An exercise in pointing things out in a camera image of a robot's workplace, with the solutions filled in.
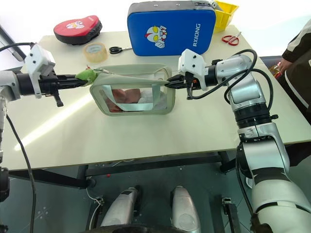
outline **table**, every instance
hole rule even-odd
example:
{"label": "table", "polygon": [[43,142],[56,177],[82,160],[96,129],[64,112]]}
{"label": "table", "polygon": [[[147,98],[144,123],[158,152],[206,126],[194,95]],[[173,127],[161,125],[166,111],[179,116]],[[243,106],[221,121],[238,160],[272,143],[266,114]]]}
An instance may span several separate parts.
{"label": "table", "polygon": [[[226,31],[213,35],[208,51],[203,54],[207,64],[251,48],[242,35],[238,46],[221,41],[222,36],[237,32],[236,27],[230,25]],[[128,32],[101,33],[94,42],[102,42],[107,48],[130,45]],[[76,74],[88,64],[82,54],[83,46],[63,44],[53,35],[44,36],[39,43],[53,54],[57,74]],[[110,55],[102,66],[165,63],[176,73],[178,57],[139,57],[127,50]],[[275,94],[271,114],[279,115],[274,122],[283,142],[311,141],[311,126],[261,59],[255,68],[271,77]],[[253,75],[268,100],[268,84],[260,74]],[[225,87],[222,87],[201,100],[186,100],[186,90],[177,90],[173,111],[162,116],[106,116],[97,108],[88,87],[61,90],[60,97],[65,105],[62,108],[56,107],[53,98],[37,100],[30,96],[10,103],[8,109],[19,136],[25,138],[32,168],[85,165],[235,149],[239,143],[238,127],[230,106],[224,101],[224,91]],[[10,170],[26,168],[16,139],[8,128],[4,133],[3,148],[2,166]]]}

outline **white wall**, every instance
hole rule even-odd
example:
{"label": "white wall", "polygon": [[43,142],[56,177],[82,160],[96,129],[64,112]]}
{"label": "white wall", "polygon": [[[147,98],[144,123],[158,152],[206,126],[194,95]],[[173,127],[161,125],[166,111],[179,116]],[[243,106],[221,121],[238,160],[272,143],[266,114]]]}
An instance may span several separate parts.
{"label": "white wall", "polygon": [[[311,18],[310,0],[224,0],[239,5],[232,23],[259,56],[281,55],[287,43]],[[97,15],[104,32],[125,31],[133,0],[3,0],[0,24],[16,42],[38,42],[56,24]],[[9,52],[0,54],[0,70],[20,66]]]}

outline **person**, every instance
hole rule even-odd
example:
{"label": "person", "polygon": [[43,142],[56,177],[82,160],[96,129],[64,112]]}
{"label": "person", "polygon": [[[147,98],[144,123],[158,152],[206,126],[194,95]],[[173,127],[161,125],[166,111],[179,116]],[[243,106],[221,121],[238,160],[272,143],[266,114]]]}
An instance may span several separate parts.
{"label": "person", "polygon": [[[288,44],[278,66],[278,82],[311,125],[311,19]],[[290,145],[286,151],[290,166],[297,166],[311,155],[311,142]],[[251,188],[253,180],[247,178],[246,184]]]}

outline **yellow basket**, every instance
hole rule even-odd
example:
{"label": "yellow basket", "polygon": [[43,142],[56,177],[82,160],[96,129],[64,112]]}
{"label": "yellow basket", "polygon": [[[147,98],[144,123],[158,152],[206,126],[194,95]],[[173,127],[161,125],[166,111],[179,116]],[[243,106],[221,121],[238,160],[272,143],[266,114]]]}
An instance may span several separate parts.
{"label": "yellow basket", "polygon": [[231,22],[234,12],[239,6],[216,1],[223,11],[215,10],[216,13],[216,24],[214,28],[214,33],[224,31],[228,24]]}

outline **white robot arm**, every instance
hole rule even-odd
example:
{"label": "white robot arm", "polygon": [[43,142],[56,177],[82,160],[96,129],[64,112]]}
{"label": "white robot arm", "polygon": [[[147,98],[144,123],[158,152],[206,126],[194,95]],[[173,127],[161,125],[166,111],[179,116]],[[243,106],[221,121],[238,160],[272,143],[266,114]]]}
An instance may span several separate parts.
{"label": "white robot arm", "polygon": [[182,76],[169,85],[173,88],[174,85],[175,88],[186,87],[188,99],[200,99],[206,95],[195,97],[193,89],[201,87],[206,90],[207,86],[226,83],[229,87],[226,96],[241,140],[237,147],[237,162],[242,173],[254,181],[250,207],[253,231],[260,232],[265,228],[269,229],[267,232],[274,233],[310,232],[311,205],[287,176],[289,157],[276,124],[272,122],[277,117],[270,116],[272,99],[267,107],[259,82],[251,72],[246,73],[247,70],[263,72],[253,69],[255,63],[252,64],[242,52],[207,67],[202,56],[185,50],[178,65]]}

